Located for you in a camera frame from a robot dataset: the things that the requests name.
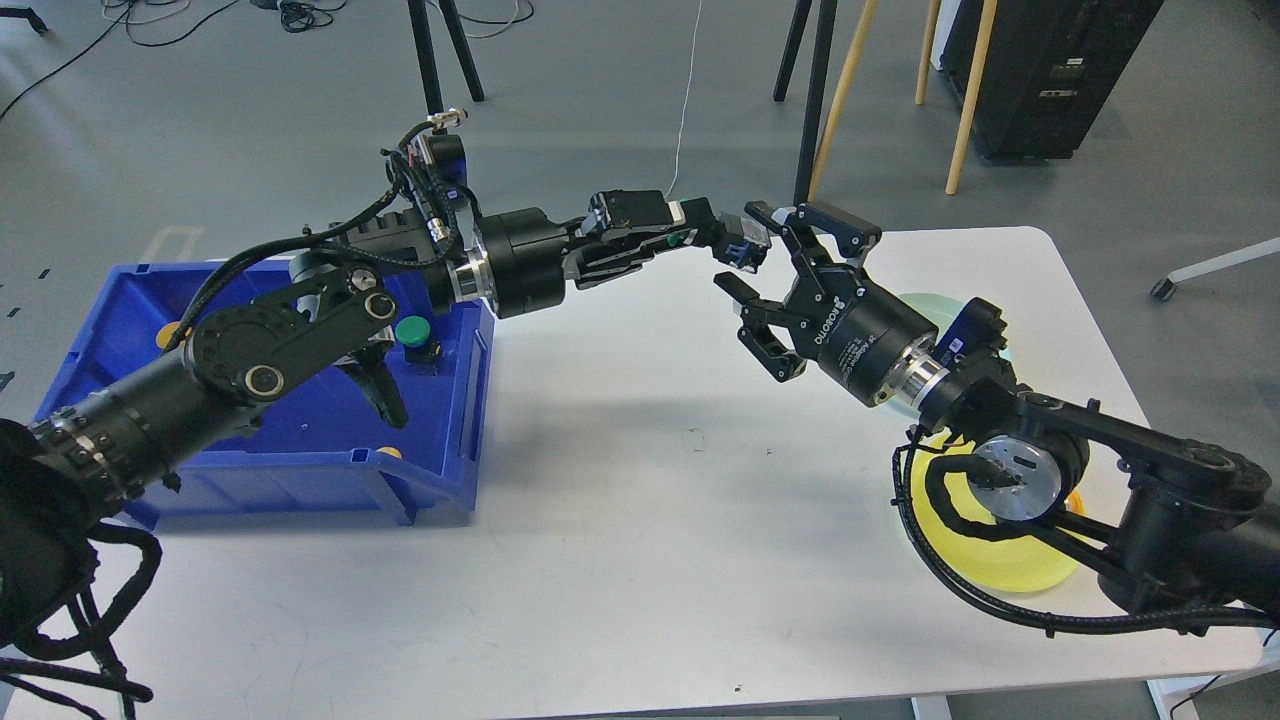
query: bolt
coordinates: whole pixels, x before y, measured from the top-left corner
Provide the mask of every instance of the bolt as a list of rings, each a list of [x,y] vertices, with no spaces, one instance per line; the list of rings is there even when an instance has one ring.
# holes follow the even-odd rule
[[[348,279],[351,279],[351,287],[358,291],[366,291],[378,284],[378,275],[365,268],[356,268],[352,270]]]
[[[1222,454],[1210,447],[1193,447],[1190,448],[1190,456],[1194,457],[1197,462],[1210,468],[1229,468],[1231,465],[1231,461]]]

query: black robotic arm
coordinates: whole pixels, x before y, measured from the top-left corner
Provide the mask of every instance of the black robotic arm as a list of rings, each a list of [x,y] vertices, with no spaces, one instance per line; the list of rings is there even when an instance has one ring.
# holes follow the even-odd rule
[[[780,382],[818,365],[867,406],[897,396],[920,418],[905,451],[931,451],[920,439],[948,429],[975,443],[969,455],[933,460],[925,488],[952,530],[991,542],[1032,536],[1098,573],[1106,596],[1129,615],[1065,618],[1000,601],[945,566],[919,530],[909,484],[895,460],[896,498],[908,534],[947,587],[1002,619],[1048,632],[1133,632],[1210,625],[1280,624],[1280,509],[1266,502],[1270,477],[1239,454],[1179,439],[1033,392],[1000,357],[998,307],[975,299],[940,329],[867,274],[879,228],[826,204],[774,210],[746,208],[781,236],[796,281],[785,300],[763,300],[741,278],[716,283],[740,306],[739,338]],[[832,234],[846,261],[818,241]],[[772,331],[791,337],[783,345]],[[1132,491],[1112,528],[1069,512],[1064,503],[1089,460],[1089,442],[1121,457]],[[995,525],[955,511],[943,478],[964,473]],[[1226,607],[1243,600],[1258,611]]]

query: circular metal flange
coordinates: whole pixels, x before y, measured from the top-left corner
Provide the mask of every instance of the circular metal flange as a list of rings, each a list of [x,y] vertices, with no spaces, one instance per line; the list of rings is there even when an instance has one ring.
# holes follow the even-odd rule
[[[995,460],[1018,484],[982,488],[973,482],[973,497],[1002,520],[1033,520],[1048,511],[1062,492],[1062,471],[1048,451],[1009,436],[982,443],[974,455]]]

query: blue storage crate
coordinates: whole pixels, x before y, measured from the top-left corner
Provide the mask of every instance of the blue storage crate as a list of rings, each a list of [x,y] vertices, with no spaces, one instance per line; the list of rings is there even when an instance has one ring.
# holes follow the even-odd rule
[[[215,266],[113,268],[37,418],[156,359],[156,331],[182,315]],[[211,307],[244,304],[288,283],[288,263],[261,263]],[[385,284],[402,315],[430,320],[443,347],[431,366],[406,363],[401,346],[387,355],[410,414],[403,429],[389,428],[351,379],[326,368],[271,406],[252,437],[220,441],[188,460],[178,470],[180,492],[152,486],[125,512],[154,528],[172,515],[380,509],[410,525],[419,509],[442,501],[475,510],[493,315],[481,302],[431,315],[417,273],[388,277]],[[403,459],[376,452],[384,446]]]

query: green cap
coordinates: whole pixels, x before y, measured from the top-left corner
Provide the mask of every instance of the green cap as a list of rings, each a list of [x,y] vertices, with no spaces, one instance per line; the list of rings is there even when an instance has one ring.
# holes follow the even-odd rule
[[[422,347],[431,337],[431,323],[421,315],[408,315],[396,323],[396,340],[404,347]]]

